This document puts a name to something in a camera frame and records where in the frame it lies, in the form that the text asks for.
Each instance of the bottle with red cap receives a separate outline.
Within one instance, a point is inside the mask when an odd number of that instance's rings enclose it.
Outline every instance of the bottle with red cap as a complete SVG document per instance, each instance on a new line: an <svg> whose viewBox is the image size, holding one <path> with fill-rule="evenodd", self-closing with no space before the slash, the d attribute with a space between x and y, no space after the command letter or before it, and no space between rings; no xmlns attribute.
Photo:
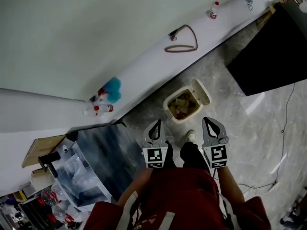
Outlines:
<svg viewBox="0 0 307 230"><path fill-rule="evenodd" d="M213 3L213 5L211 6L211 10L210 10L210 17L212 19L216 19L217 17L217 11L218 11L218 7L219 7L220 3L215 1Z"/></svg>
<svg viewBox="0 0 307 230"><path fill-rule="evenodd" d="M100 104L86 108L83 114L86 116L101 116L103 113L110 113L110 112L113 112L113 105Z"/></svg>

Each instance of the power cord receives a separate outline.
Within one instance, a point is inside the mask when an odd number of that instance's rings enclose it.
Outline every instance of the power cord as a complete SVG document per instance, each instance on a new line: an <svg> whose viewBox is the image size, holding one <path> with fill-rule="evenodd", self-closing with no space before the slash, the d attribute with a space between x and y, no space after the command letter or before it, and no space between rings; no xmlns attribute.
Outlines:
<svg viewBox="0 0 307 230"><path fill-rule="evenodd" d="M291 96L292 96L292 94L293 94L293 92L294 92L294 87L295 87L295 83L293 84L292 92L291 92L291 94L289 95L289 98L288 98L288 101L287 101L287 104L286 104L286 122L285 122L285 125L284 125L283 129L282 129L282 134L283 134L283 152L282 152L282 157L281 157L280 161L283 159L283 153L284 153L284 135L285 135L285 129L286 129L286 126L287 126L287 123L288 123L288 103L289 103L290 98L291 98ZM246 185L246 184L244 184L244 183L238 183L237 185L243 185L243 186L249 187L249 189L246 190L244 193L246 193L246 192L249 191L250 189L259 189L259 188L263 188L263 187L266 187L266 186L271 185L271 187L270 187L269 190L268 190L268 191L270 191L270 189L271 189L274 185L277 184L279 167L278 167L278 169L277 169L277 175L276 175L276 179L275 179L275 182L274 182L274 183L270 183L270 184L263 185L263 186L249 186L249 185ZM219 180L219 179L217 179L217 178L214 177L214 176L215 176L215 173L216 173L216 168L214 169L212 178L215 179L215 180Z"/></svg>

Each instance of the gray tile floor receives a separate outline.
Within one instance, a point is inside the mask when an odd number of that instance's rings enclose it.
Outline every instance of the gray tile floor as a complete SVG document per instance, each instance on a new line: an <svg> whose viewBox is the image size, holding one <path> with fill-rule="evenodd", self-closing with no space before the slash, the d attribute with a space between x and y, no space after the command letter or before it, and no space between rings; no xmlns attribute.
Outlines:
<svg viewBox="0 0 307 230"><path fill-rule="evenodd" d="M260 104L250 112L248 107L259 95L245 97L225 67L257 32L255 23L250 24L128 113L123 121L137 141L142 142L143 131L150 123L162 119L167 139L173 144L173 159L180 167L183 161L179 151L186 132L194 129L198 134L197 144L201 147L201 120L209 116L225 125L232 154L229 168L236 182L250 186L273 183L277 174L270 172L282 157L281 130L285 125L286 102L293 84L265 92ZM166 116L162 103L166 97L195 78L202 81L213 102L191 120L181 125L175 124ZM267 192L270 186L248 190L246 186L240 185L246 199L254 195L262 198L272 229L283 229L278 223L279 219L294 202L307 178L306 90L307 80L296 83L288 103L284 136L284 154L287 153L287 157L279 169L277 186Z"/></svg>

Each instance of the open trash can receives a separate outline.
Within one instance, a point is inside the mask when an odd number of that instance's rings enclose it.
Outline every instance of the open trash can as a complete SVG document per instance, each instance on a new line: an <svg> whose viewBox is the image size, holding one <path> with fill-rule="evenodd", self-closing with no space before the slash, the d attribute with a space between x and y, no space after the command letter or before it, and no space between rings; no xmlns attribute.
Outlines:
<svg viewBox="0 0 307 230"><path fill-rule="evenodd" d="M181 124L211 102L211 96L202 82L199 79L193 79L190 85L168 96L163 102L163 108L168 117L175 123Z"/></svg>

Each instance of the shoe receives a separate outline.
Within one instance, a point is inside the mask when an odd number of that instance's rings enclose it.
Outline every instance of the shoe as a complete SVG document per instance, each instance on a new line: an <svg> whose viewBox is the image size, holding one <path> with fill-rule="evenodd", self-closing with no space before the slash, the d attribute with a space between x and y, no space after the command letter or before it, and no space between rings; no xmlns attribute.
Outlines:
<svg viewBox="0 0 307 230"><path fill-rule="evenodd" d="M186 134L186 142L196 143L196 132L195 130L189 130Z"/></svg>

